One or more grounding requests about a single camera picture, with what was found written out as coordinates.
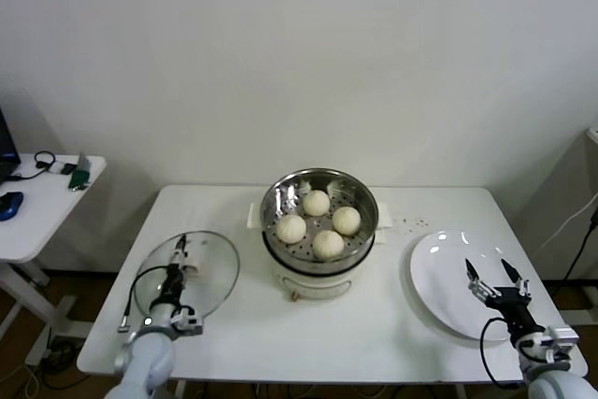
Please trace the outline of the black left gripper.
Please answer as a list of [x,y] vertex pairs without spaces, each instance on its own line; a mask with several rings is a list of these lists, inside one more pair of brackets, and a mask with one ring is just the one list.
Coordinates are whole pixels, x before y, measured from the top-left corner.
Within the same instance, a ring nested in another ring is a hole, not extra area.
[[166,279],[163,282],[160,293],[161,304],[180,304],[180,297],[185,288],[186,280],[184,270],[181,268],[181,262],[184,262],[188,257],[187,245],[187,235],[183,234],[177,242],[177,249],[171,254],[170,265],[166,268]]

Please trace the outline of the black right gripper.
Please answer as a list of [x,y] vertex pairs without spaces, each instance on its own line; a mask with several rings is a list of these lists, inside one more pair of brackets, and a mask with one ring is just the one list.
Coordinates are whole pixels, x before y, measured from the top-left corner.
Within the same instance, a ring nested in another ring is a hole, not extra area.
[[529,280],[506,259],[501,264],[512,282],[511,287],[490,287],[483,281],[473,264],[466,259],[466,274],[469,279],[468,289],[477,299],[487,299],[487,307],[497,310],[504,318],[511,336],[526,336],[543,333],[545,327],[538,324],[528,309],[532,301]]

